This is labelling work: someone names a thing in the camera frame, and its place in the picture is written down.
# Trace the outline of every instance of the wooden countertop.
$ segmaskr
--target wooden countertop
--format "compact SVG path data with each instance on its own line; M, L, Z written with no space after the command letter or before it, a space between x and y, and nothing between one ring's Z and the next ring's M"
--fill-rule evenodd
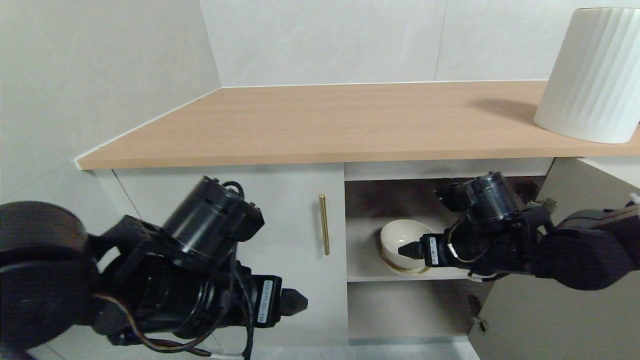
M82 169L640 156L533 124L546 81L222 88L78 159Z

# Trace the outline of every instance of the cabinet door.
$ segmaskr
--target cabinet door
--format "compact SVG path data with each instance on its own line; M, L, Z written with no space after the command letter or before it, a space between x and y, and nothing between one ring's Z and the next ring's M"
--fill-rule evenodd
M238 258L254 274L282 277L284 288L308 298L308 309L256 329L255 346L344 345L348 341L344 165L116 170L142 219L161 225L203 176L242 184L266 225L239 245ZM318 195L326 195L330 255L324 254ZM223 348L243 348L244 328L214 332Z
M582 209L622 208L629 193L640 193L618 178L622 173L612 176L606 166L593 165L572 158L554 162L539 198L557 201L555 224ZM496 281L480 312L486 332L475 324L469 341L482 360L637 359L638 299L640 272L600 291L509 275Z

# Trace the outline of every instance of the floor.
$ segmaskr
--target floor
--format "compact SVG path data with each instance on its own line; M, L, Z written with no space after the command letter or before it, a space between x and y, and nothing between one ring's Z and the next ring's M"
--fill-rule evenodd
M135 360L197 360L201 357L190 354L158 354L141 352ZM38 360L71 360L61 357L46 345L29 351ZM104 358L96 353L91 359ZM349 347L316 348L256 348L253 360L479 360L467 341L453 343L430 343L415 345L359 345Z
M479 360L467 341L416 345L256 349L253 360Z

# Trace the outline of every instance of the label sticker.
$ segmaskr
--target label sticker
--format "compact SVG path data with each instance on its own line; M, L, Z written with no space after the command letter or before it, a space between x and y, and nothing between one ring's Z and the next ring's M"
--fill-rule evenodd
M431 264L438 264L438 244L436 244L436 238L429 238L429 245L431 247Z
M258 308L258 322L267 323L267 315L269 314L269 302L271 301L271 289L273 288L272 280L265 280L262 285L262 295L260 296L260 307Z

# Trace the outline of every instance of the open cabinet door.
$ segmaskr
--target open cabinet door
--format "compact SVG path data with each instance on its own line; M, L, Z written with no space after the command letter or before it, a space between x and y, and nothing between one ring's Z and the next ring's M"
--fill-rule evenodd
M630 184L640 177L628 177L639 173L639 160L614 171L595 161L558 158L552 165L538 198L558 203L554 224L582 209L621 208L629 193L640 193ZM639 305L640 272L600 291L509 275L496 281L479 315L484 324L476 321L468 338L482 360L637 359Z

